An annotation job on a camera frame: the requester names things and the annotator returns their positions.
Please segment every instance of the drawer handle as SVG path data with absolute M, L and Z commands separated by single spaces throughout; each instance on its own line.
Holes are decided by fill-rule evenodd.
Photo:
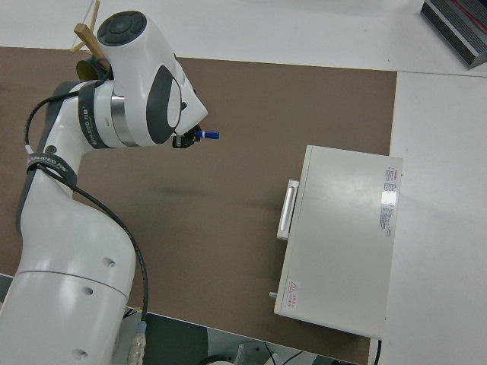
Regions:
M 299 181 L 289 180 L 288 188 L 286 189 L 286 196 L 282 206 L 281 219 L 279 221 L 279 228 L 277 231 L 277 238 L 287 241 L 289 238 L 289 228 L 291 227 L 292 213 L 294 210 L 294 203 L 296 202 L 296 194 L 298 192 Z

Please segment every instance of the red warning triangle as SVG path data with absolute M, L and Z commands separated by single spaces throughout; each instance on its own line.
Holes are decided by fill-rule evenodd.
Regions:
M 291 281 L 291 283 L 289 284 L 289 293 L 292 293 L 293 291 L 296 291 L 297 289 L 299 289 L 299 287 L 293 281 Z

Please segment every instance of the warning label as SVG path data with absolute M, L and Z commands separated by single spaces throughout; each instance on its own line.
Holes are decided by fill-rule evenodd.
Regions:
M 296 280 L 289 280 L 285 295 L 284 308 L 287 310 L 296 310 L 298 305 L 298 293 L 301 284 Z

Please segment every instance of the gray silver band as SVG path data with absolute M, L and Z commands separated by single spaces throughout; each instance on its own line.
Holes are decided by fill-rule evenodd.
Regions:
M 129 125 L 125 118 L 125 100 L 124 97 L 112 94 L 112 101 L 110 103 L 112 112 L 113 127 L 119 140 L 127 147 L 138 147 L 135 143 L 132 134 L 129 131 Z

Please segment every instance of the brown table mat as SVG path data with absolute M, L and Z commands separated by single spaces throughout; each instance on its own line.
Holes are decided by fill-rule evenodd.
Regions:
M 24 183 L 24 121 L 86 55 L 0 48 L 0 272 L 21 252 L 14 217 Z M 288 179 L 307 144 L 388 154 L 396 73 L 181 59 L 221 140 L 173 150 L 94 151 L 79 186 L 111 207 L 138 239 L 149 309 L 293 348 L 367 363 L 368 338 L 277 316 L 285 243 L 275 238 Z M 33 137 L 39 135 L 37 117 Z M 129 304 L 141 304 L 135 276 Z

